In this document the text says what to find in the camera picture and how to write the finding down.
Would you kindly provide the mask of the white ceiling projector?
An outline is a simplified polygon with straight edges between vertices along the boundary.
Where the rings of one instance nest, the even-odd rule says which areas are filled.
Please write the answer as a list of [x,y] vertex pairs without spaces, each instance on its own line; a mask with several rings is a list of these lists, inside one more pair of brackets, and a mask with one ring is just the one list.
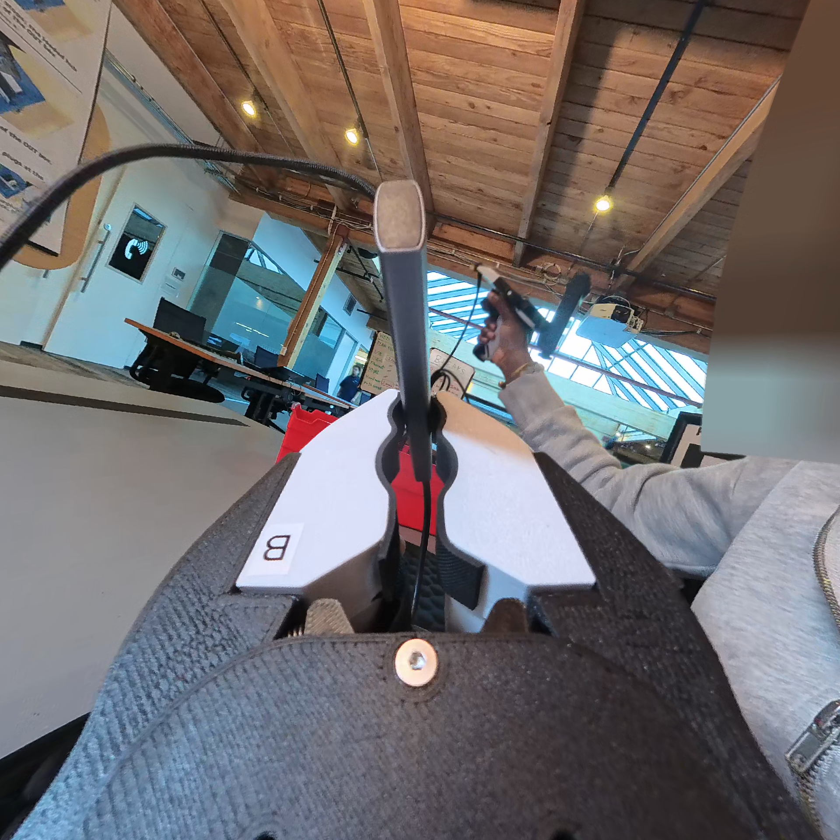
[[618,349],[634,340],[645,325],[640,310],[624,297],[599,297],[577,327],[576,335],[583,340]]

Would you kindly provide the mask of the person's right hand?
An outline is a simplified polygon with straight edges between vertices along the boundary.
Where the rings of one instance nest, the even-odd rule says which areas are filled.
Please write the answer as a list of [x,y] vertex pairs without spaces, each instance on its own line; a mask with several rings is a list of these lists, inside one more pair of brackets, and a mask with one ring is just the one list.
[[486,302],[493,307],[497,315],[488,315],[485,326],[479,333],[478,342],[481,345],[494,345],[495,349],[490,352],[489,358],[501,372],[501,388],[505,388],[524,375],[532,365],[529,334],[504,297],[491,291]]

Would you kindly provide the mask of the black office chair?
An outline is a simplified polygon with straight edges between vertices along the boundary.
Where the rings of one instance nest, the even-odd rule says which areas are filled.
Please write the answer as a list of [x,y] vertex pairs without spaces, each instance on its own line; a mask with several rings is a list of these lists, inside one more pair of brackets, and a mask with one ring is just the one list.
[[173,344],[147,338],[142,351],[129,367],[131,379],[153,392],[220,404],[225,395],[210,385],[220,368]]

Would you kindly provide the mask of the red plastic bin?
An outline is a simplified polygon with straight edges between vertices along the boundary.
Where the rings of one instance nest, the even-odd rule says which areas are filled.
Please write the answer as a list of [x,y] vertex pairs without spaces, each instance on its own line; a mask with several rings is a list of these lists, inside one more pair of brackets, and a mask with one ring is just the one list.
[[[305,411],[299,406],[294,407],[276,462],[280,462],[289,454],[301,452],[305,445],[337,419],[336,416],[319,410]],[[424,524],[424,496],[421,482],[414,477],[411,449],[408,443],[402,446],[399,459],[400,468],[392,482],[396,498],[397,520],[401,527],[419,532]],[[438,534],[438,500],[443,489],[444,482],[434,465],[430,481],[432,511],[429,532],[432,537]]]

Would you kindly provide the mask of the white instruction sign stand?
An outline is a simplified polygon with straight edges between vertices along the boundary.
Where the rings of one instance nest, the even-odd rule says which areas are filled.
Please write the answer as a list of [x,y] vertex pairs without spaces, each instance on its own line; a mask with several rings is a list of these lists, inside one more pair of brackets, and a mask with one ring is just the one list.
[[1,2],[1,236],[81,161],[110,1]]

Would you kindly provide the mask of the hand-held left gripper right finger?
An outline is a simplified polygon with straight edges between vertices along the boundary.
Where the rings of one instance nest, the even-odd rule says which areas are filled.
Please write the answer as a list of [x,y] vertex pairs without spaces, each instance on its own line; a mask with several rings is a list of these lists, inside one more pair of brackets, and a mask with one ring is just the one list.
[[588,592],[595,575],[530,447],[509,427],[436,397],[436,556],[445,626],[476,634],[499,601]]

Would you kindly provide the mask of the wooden support post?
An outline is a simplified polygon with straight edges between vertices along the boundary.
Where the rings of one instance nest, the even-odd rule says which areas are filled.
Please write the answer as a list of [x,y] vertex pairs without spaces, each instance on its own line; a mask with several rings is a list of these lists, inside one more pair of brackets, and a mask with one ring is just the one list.
[[313,320],[318,314],[323,296],[347,249],[349,236],[350,231],[343,224],[338,225],[332,231],[304,293],[297,314],[290,323],[285,342],[278,356],[280,367],[293,368],[297,362],[302,345],[310,331]]

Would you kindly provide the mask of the phone symbol wall sign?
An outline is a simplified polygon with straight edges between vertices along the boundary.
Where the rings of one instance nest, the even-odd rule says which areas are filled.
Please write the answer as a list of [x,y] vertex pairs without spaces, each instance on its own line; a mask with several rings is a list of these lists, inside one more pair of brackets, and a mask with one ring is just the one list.
[[108,268],[137,283],[143,283],[166,226],[135,204],[113,247]]

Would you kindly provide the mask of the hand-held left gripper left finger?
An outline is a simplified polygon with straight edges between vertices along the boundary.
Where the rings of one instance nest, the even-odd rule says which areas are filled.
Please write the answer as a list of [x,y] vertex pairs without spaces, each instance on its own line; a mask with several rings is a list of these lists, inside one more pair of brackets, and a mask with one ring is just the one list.
[[355,408],[306,444],[236,580],[242,592],[376,597],[396,528],[385,476],[398,391]]

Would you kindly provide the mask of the person's right forearm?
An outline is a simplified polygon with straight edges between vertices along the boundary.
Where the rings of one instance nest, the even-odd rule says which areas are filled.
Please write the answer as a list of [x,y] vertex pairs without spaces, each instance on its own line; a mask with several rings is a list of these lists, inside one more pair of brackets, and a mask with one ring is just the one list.
[[665,544],[649,529],[652,504],[660,500],[662,492],[658,478],[671,471],[671,465],[624,468],[583,426],[574,408],[562,402],[539,364],[532,363],[500,397],[534,452],[551,457],[657,560],[674,567]]

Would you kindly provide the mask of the long wooden office desk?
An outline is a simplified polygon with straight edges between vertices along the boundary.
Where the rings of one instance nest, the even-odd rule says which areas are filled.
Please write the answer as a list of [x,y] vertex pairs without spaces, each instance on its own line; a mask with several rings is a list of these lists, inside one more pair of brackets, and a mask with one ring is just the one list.
[[249,406],[246,413],[247,418],[262,424],[270,423],[271,410],[274,405],[293,405],[300,403],[301,406],[310,410],[316,406],[331,406],[336,417],[341,417],[349,411],[357,408],[351,402],[340,400],[309,385],[298,384],[292,381],[282,381],[272,377],[256,368],[248,367],[230,360],[222,355],[206,350],[196,344],[185,342],[153,327],[126,318],[124,320],[129,326],[139,330],[147,341],[152,343],[155,350],[178,350],[190,354],[197,360],[210,363],[214,368],[226,369],[241,374],[245,378],[245,389],[259,394],[267,394],[269,397],[255,399]]

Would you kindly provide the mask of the handwritten whiteboard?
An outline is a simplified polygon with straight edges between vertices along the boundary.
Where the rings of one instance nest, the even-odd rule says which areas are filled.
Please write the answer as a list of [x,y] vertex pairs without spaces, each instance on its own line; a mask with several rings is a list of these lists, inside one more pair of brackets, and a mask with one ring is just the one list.
[[360,390],[372,396],[389,390],[399,390],[394,344],[387,332],[375,333],[360,380]]
[[430,350],[429,371],[430,392],[433,396],[447,392],[460,400],[466,398],[476,372],[469,364],[437,348]]

